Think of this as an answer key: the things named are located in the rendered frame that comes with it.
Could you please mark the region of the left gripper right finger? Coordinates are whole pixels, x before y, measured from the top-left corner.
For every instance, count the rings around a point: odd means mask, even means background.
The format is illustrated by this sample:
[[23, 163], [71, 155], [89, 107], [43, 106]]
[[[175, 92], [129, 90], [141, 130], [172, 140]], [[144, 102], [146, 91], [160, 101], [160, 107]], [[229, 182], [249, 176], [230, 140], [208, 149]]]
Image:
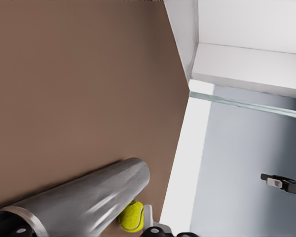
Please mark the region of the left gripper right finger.
[[144, 226], [141, 237], [173, 237], [170, 227], [153, 220], [151, 205], [144, 206]]

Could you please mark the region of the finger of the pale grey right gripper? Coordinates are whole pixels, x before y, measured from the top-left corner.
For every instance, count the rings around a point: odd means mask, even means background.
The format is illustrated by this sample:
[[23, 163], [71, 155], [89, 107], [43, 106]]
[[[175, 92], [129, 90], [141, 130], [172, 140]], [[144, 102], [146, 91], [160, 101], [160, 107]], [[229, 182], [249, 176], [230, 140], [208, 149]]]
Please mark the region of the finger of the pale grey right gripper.
[[278, 175], [261, 174], [261, 180], [264, 180], [267, 185], [281, 189], [283, 187], [283, 177]]

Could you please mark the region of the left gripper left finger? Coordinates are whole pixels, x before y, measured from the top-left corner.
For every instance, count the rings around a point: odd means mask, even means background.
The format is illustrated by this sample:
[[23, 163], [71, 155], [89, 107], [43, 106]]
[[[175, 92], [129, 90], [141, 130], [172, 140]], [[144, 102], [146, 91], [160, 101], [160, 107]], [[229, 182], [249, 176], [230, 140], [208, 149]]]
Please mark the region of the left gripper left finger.
[[10, 237], [36, 237], [36, 233], [28, 224], [15, 227], [10, 232]]

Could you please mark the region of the silver tennis ball tube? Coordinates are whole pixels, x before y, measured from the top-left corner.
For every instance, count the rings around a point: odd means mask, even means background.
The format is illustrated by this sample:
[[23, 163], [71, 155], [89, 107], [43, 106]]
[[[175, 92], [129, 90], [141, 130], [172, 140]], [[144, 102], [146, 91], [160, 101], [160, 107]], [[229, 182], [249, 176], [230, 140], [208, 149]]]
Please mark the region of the silver tennis ball tube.
[[98, 237], [147, 186], [150, 171], [129, 158], [0, 209], [0, 237], [23, 225], [37, 237]]

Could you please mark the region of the yellow tennis ball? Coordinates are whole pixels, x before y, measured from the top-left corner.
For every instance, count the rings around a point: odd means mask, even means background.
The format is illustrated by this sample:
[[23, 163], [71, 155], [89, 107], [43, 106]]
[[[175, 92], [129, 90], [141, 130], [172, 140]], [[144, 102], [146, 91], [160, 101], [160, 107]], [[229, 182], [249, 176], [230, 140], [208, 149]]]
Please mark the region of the yellow tennis ball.
[[144, 205], [137, 201], [131, 201], [118, 215], [120, 227], [129, 233], [136, 233], [144, 227]]

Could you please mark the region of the silver frame post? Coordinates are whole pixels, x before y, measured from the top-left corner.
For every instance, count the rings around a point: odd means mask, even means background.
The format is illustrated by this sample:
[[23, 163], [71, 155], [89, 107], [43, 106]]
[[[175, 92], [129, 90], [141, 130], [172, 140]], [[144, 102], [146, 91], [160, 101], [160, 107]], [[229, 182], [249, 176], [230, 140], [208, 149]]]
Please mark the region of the silver frame post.
[[247, 108], [247, 109], [266, 112], [266, 113], [283, 115], [283, 116], [288, 116], [296, 119], [295, 110], [284, 109], [284, 108], [268, 106], [268, 105], [261, 105], [261, 104], [247, 102], [247, 101], [240, 101], [240, 100], [235, 100], [235, 99], [230, 99], [225, 97], [199, 93], [195, 91], [191, 91], [189, 93], [189, 96], [196, 99], [201, 99], [201, 100], [206, 100], [206, 101], [211, 101], [211, 102], [226, 104], [231, 106], [237, 106], [241, 108]]

